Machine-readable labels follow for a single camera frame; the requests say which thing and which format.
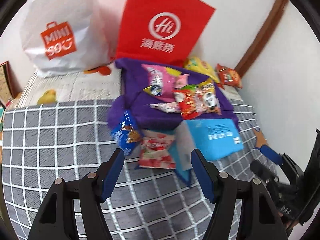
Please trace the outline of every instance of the blue gripper pad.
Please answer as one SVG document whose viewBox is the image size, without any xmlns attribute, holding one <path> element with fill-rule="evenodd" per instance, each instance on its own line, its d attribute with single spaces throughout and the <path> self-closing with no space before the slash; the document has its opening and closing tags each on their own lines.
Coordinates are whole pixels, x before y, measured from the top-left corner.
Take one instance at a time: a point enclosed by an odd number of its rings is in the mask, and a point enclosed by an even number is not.
<svg viewBox="0 0 320 240">
<path fill-rule="evenodd" d="M 120 150 L 116 159 L 113 161 L 113 164 L 110 167 L 110 170 L 106 178 L 103 180 L 103 191 L 101 194 L 101 198 L 104 201 L 106 201 L 107 198 L 111 197 L 111 194 L 119 178 L 123 165 L 124 165 L 124 152 L 123 150 Z"/>
<path fill-rule="evenodd" d="M 196 173 L 203 195 L 212 203 L 214 200 L 213 181 L 195 150 L 191 153 L 191 165 Z"/>
<path fill-rule="evenodd" d="M 271 149 L 268 145 L 262 145 L 260 148 L 260 152 L 270 159 L 272 162 L 274 162 L 277 165 L 282 165 L 283 160 L 282 156 L 278 153 L 276 153 L 273 149 Z"/>
</svg>

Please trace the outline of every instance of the hi logo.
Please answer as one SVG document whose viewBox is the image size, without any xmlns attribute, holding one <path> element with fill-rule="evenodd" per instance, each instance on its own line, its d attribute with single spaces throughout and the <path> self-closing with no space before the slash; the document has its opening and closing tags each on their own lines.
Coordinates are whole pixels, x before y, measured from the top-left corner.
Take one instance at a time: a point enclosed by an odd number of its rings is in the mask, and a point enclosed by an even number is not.
<svg viewBox="0 0 320 240">
<path fill-rule="evenodd" d="M 181 28 L 178 16 L 163 12 L 154 16 L 149 22 L 150 34 L 158 40 L 168 40 L 176 36 Z"/>
<path fill-rule="evenodd" d="M 45 46 L 45 54 L 49 60 L 75 52 L 76 44 L 73 31 L 68 22 L 51 22 L 47 30 L 40 34 Z"/>
</svg>

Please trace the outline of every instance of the wooden door frame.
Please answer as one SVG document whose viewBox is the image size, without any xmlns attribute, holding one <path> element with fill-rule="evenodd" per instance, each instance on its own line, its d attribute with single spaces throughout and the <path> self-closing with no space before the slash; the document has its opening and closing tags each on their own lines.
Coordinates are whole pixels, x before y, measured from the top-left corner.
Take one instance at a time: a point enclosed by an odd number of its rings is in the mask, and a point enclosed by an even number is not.
<svg viewBox="0 0 320 240">
<path fill-rule="evenodd" d="M 253 62 L 257 59 L 265 45 L 268 43 L 280 22 L 288 1 L 289 0 L 275 0 L 268 17 L 256 38 L 235 68 L 235 71 L 237 71 L 241 77 L 243 77 L 249 70 Z"/>
</svg>

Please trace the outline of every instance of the white grid pattern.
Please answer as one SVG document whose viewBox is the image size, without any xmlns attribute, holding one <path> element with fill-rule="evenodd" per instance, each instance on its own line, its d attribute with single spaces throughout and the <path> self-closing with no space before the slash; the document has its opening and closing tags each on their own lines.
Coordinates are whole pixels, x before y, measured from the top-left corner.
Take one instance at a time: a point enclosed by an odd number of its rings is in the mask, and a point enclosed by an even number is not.
<svg viewBox="0 0 320 240">
<path fill-rule="evenodd" d="M 240 107 L 250 107 L 252 109 L 251 106 L 241 105 L 240 103 L 241 103 L 241 101 L 239 101 L 239 104 L 233 104 L 233 105 L 234 106 L 240 106 Z M 13 149 L 21 149 L 21 147 L 13 147 L 13 146 L 11 146 L 11 147 L 4 147 L 4 149 L 10 149 L 11 150 L 11 157 L 10 157 L 10 164 L 5 164 L 4 163 L 3 167 L 10 168 L 10 178 L 11 178 L 11 174 L 12 174 L 11 173 L 12 168 L 22 169 L 23 172 L 24 172 L 24 170 L 37 170 L 39 187 L 38 188 L 26 187 L 24 185 L 24 178 L 23 178 L 23 181 L 22 181 L 22 186 L 14 185 L 14 184 L 12 184 L 12 181 L 10 181 L 10 183 L 3 182 L 3 185 L 11 187 L 11 192 L 12 192 L 12 188 L 22 189 L 23 192 L 24 192 L 24 198 L 25 198 L 25 190 L 38 191 L 40 199 L 42 201 L 42 192 L 47 192 L 48 189 L 41 187 L 41 181 L 40 181 L 40 175 L 39 175 L 39 171 L 40 170 L 54 170 L 56 177 L 58 177 L 59 170 L 74 169 L 75 170 L 76 179 L 79 178 L 79 169 L 81 169 L 81 168 L 93 168 L 93 170 L 95 170 L 101 163 L 100 147 L 103 146 L 103 145 L 111 145 L 111 144 L 115 143 L 115 141 L 101 141 L 101 142 L 99 141 L 99 138 L 98 138 L 98 124 L 100 124 L 100 125 L 106 125 L 107 124 L 106 122 L 98 121 L 97 108 L 100 107 L 100 106 L 109 107 L 110 105 L 109 104 L 97 104 L 97 101 L 95 100 L 94 103 L 93 103 L 94 122 L 87 122 L 87 123 L 81 123 L 81 124 L 77 123 L 77 111 L 78 111 L 78 109 L 80 109 L 80 108 L 92 108 L 92 105 L 77 105 L 77 103 L 75 103 L 73 106 L 59 106 L 59 105 L 53 106 L 53 107 L 47 107 L 47 106 L 43 107 L 43 106 L 41 106 L 40 109 L 31 108 L 31 109 L 15 110 L 13 112 L 13 114 L 12 114 L 12 127 L 11 128 L 5 128 L 4 131 L 5 132 L 11 131 L 11 136 L 12 137 L 13 137 L 13 130 L 15 130 L 15 131 L 16 130 L 23 130 L 24 131 L 23 154 L 24 154 L 24 150 L 25 149 L 37 149 L 37 166 L 36 167 L 34 167 L 34 166 L 26 166 L 26 165 L 24 165 L 24 162 L 22 162 L 21 165 L 12 164 L 12 161 L 11 161 L 11 159 L 12 159 L 12 150 Z M 38 125 L 38 127 L 37 128 L 28 128 L 28 127 L 26 128 L 27 112 L 29 112 L 29 111 L 39 111 L 39 112 L 41 112 L 43 110 L 52 110 L 52 109 L 55 110 L 55 123 L 54 123 L 54 126 L 41 127 L 41 114 L 39 113 L 39 120 L 38 120 L 39 121 L 39 125 Z M 58 112 L 59 112 L 60 109 L 73 109 L 74 110 L 74 124 L 71 124 L 71 125 L 58 125 Z M 13 128 L 14 113 L 22 113 L 22 112 L 25 113 L 24 128 Z M 238 117 L 239 116 L 244 116 L 246 114 L 249 114 L 249 115 L 252 116 L 252 112 L 249 112 L 248 110 L 246 111 L 246 110 L 241 110 L 240 109 L 239 111 L 236 111 L 235 113 L 237 114 Z M 242 124 L 242 123 L 249 123 L 251 121 L 255 121 L 255 118 L 248 118 L 248 119 L 240 120 L 239 121 L 239 125 Z M 76 138 L 76 136 L 77 136 L 76 132 L 77 131 L 76 131 L 76 128 L 79 127 L 79 126 L 85 126 L 85 125 L 88 125 L 88 124 L 94 124 L 94 137 L 95 137 L 95 140 L 94 141 L 90 141 L 90 142 L 77 142 L 77 138 Z M 258 127 L 258 125 L 256 125 L 256 124 L 252 124 L 252 123 L 249 123 L 249 124 L 250 124 L 249 128 L 241 129 L 241 131 L 240 131 L 241 135 L 245 134 L 246 135 L 245 137 L 248 138 L 247 140 L 244 140 L 244 144 L 245 143 L 251 143 L 251 141 L 255 138 L 255 137 L 248 136 L 249 135 L 248 132 L 251 130 L 251 127 L 254 127 L 254 128 Z M 53 127 L 54 127 L 54 133 L 55 133 L 54 145 L 53 146 L 39 146 L 40 128 L 42 130 L 42 129 L 52 129 Z M 74 129 L 73 130 L 74 131 L 74 134 L 73 134 L 74 141 L 73 141 L 73 143 L 72 144 L 66 144 L 66 145 L 59 145 L 58 146 L 58 144 L 57 144 L 57 129 L 58 128 L 70 128 L 70 127 L 72 127 Z M 37 147 L 25 147 L 25 131 L 26 130 L 33 130 L 33 129 L 38 129 Z M 79 145 L 95 145 L 97 163 L 79 164 L 78 163 L 78 159 L 77 159 L 78 155 L 77 155 L 77 152 L 76 152 L 76 147 L 79 146 Z M 73 149 L 74 149 L 73 150 L 74 163 L 72 165 L 59 166 L 58 165 L 57 148 L 67 148 L 67 147 L 73 147 Z M 247 158 L 249 155 L 252 155 L 255 159 L 259 159 L 262 155 L 261 154 L 258 155 L 258 156 L 254 155 L 253 153 L 256 152 L 256 150 L 252 149 L 251 147 L 249 147 L 249 148 L 250 148 L 250 151 L 248 151 L 246 153 L 241 153 L 241 154 L 240 153 L 236 153 L 236 156 L 237 156 L 237 160 L 236 161 L 232 162 L 231 158 L 228 156 L 227 159 L 229 159 L 229 163 L 227 165 L 222 164 L 221 161 L 218 161 L 220 170 L 221 171 L 225 171 L 228 168 L 231 168 L 231 170 L 233 172 L 232 176 L 234 176 L 235 178 L 238 178 L 239 176 L 241 176 L 244 173 L 245 176 L 246 176 L 246 180 L 252 179 L 253 176 L 249 175 L 249 173 L 247 172 L 248 169 L 249 169 L 249 166 L 248 167 L 244 167 L 242 165 L 242 163 L 241 163 L 241 160 L 245 159 L 249 163 L 249 160 Z M 48 167 L 40 167 L 39 166 L 39 149 L 54 149 L 54 166 L 48 166 Z M 267 159 L 265 157 L 263 157 L 263 158 L 264 158 L 263 162 L 267 163 L 268 162 Z M 138 159 L 139 158 L 132 158 L 132 159 L 126 159 L 125 160 L 124 174 L 125 174 L 126 182 L 117 183 L 116 187 L 115 187 L 115 188 L 128 187 L 129 191 L 130 191 L 130 195 L 131 195 L 132 200 L 133 200 L 133 204 L 114 208 L 113 205 L 112 205 L 112 197 L 111 197 L 111 199 L 107 200 L 108 209 L 106 209 L 106 210 L 104 209 L 102 211 L 103 214 L 110 214 L 112 222 L 113 222 L 113 224 L 115 226 L 116 230 L 112 231 L 111 234 L 112 235 L 117 235 L 118 234 L 119 237 L 121 238 L 121 240 L 125 240 L 126 239 L 126 237 L 124 236 L 125 233 L 133 232 L 133 231 L 140 230 L 140 229 L 144 229 L 146 231 L 149 239 L 152 239 L 152 240 L 155 239 L 156 240 L 156 238 L 154 238 L 154 236 L 153 236 L 153 232 L 151 232 L 151 230 L 150 230 L 150 226 L 155 225 L 156 223 L 159 223 L 159 222 L 162 222 L 162 221 L 168 221 L 168 223 L 170 225 L 171 234 L 168 235 L 168 236 L 160 237 L 158 239 L 161 239 L 161 240 L 165 240 L 165 239 L 169 239 L 169 238 L 177 239 L 177 234 L 178 233 L 187 231 L 187 230 L 189 230 L 191 228 L 193 228 L 194 235 L 195 235 L 192 238 L 192 240 L 201 239 L 201 237 L 204 235 L 204 232 L 198 232 L 198 227 L 197 226 L 201 222 L 203 222 L 203 221 L 205 221 L 205 220 L 210 218 L 210 216 L 212 215 L 212 208 L 207 203 L 207 200 L 204 198 L 203 193 L 202 193 L 201 188 L 200 188 L 200 185 L 199 185 L 198 181 L 196 180 L 194 173 L 192 172 L 192 177 L 194 178 L 195 182 L 191 185 L 190 189 L 188 187 L 182 187 L 181 188 L 176 175 L 174 173 L 172 173 L 172 172 L 168 172 L 168 173 L 164 173 L 164 174 L 158 174 L 158 175 L 154 175 L 154 173 L 151 172 L 150 176 L 144 177 L 142 179 L 132 180 L 131 179 L 131 175 L 130 175 L 130 171 L 128 169 L 128 164 L 136 162 Z M 233 167 L 233 165 L 236 164 L 236 163 L 239 163 L 240 166 L 241 166 L 241 171 L 238 172 L 238 173 L 235 171 L 235 168 Z M 172 177 L 174 179 L 174 182 L 175 182 L 175 185 L 176 185 L 176 190 L 174 190 L 173 192 L 170 192 L 168 194 L 161 195 L 160 189 L 159 189 L 159 185 L 157 184 L 157 179 L 166 178 L 166 177 L 168 177 L 168 179 L 169 179 L 169 177 Z M 148 181 L 152 181 L 153 182 L 157 197 L 152 198 L 150 200 L 139 202 L 138 199 L 137 199 L 137 196 L 135 194 L 135 189 L 134 189 L 133 186 L 134 185 L 138 185 L 140 183 L 145 183 L 145 182 L 148 182 Z M 184 194 L 186 192 L 188 192 L 188 190 L 192 190 L 194 188 L 197 188 L 197 190 L 199 191 L 200 198 L 198 200 L 195 200 L 190 205 L 187 205 L 186 204 L 186 196 Z M 166 198 L 168 198 L 170 196 L 174 196 L 174 195 L 178 195 L 180 197 L 183 208 L 169 215 L 168 212 L 166 211 L 166 208 L 165 208 L 165 205 L 164 205 L 164 199 L 166 199 Z M 160 202 L 162 208 L 164 209 L 165 217 L 164 218 L 160 218 L 160 219 L 156 219 L 156 220 L 153 220 L 151 222 L 146 223 L 146 221 L 144 219 L 143 212 L 141 211 L 140 207 L 143 206 L 143 205 L 151 204 L 151 203 L 158 202 L 158 201 Z M 15 211 L 16 211 L 16 208 L 20 208 L 20 209 L 26 210 L 26 214 L 27 214 L 29 223 L 31 223 L 29 212 L 37 212 L 37 209 L 27 206 L 27 202 L 25 201 L 25 199 L 24 199 L 24 206 L 16 204 L 13 201 L 13 196 L 12 196 L 12 202 L 6 200 L 6 203 L 8 205 L 12 205 L 15 208 Z M 209 212 L 209 214 L 205 215 L 200 220 L 195 221 L 194 216 L 193 216 L 192 212 L 190 211 L 190 209 L 192 207 L 198 205 L 199 203 L 203 203 L 205 205 L 205 208 Z M 140 218 L 142 224 L 140 226 L 135 226 L 135 227 L 127 228 L 127 229 L 121 229 L 121 225 L 119 223 L 119 219 L 118 219 L 118 217 L 116 215 L 117 212 L 129 210 L 129 209 L 132 209 L 132 208 L 136 209 L 136 211 L 138 213 L 138 217 Z M 186 228 L 184 228 L 184 229 L 181 229 L 181 230 L 178 230 L 178 231 L 174 231 L 172 218 L 174 218 L 175 216 L 177 216 L 177 215 L 179 215 L 179 214 L 181 214 L 183 212 L 187 213 L 188 218 L 191 221 L 191 225 L 186 227 Z M 81 216 L 81 212 L 76 212 L 75 215 L 76 216 Z M 233 221 L 232 225 L 238 223 L 239 216 L 240 216 L 240 214 L 237 213 L 236 208 L 235 208 L 235 217 L 234 217 L 234 221 Z M 11 219 L 11 220 L 13 222 L 17 223 L 18 225 L 20 225 L 21 229 L 22 228 L 30 229 L 30 226 L 24 225 L 19 220 L 18 221 L 14 220 L 14 219 Z M 233 233 L 232 235 L 229 236 L 229 239 L 233 239 L 235 236 L 236 236 L 236 233 Z M 85 234 L 80 234 L 79 237 L 85 238 L 86 235 Z"/>
</svg>

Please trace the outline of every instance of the blue snack package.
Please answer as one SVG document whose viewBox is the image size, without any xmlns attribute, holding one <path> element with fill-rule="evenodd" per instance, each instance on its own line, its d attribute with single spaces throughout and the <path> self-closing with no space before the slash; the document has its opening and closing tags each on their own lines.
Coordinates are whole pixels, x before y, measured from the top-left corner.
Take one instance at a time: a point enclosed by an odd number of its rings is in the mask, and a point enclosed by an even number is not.
<svg viewBox="0 0 320 240">
<path fill-rule="evenodd" d="M 175 129 L 182 170 L 192 169 L 191 153 L 200 149 L 207 161 L 215 161 L 244 149 L 231 119 L 183 120 Z"/>
<path fill-rule="evenodd" d="M 118 146 L 129 156 L 133 149 L 142 140 L 142 133 L 139 131 L 137 123 L 130 110 L 125 110 L 119 124 L 111 131 L 111 137 Z"/>
</svg>

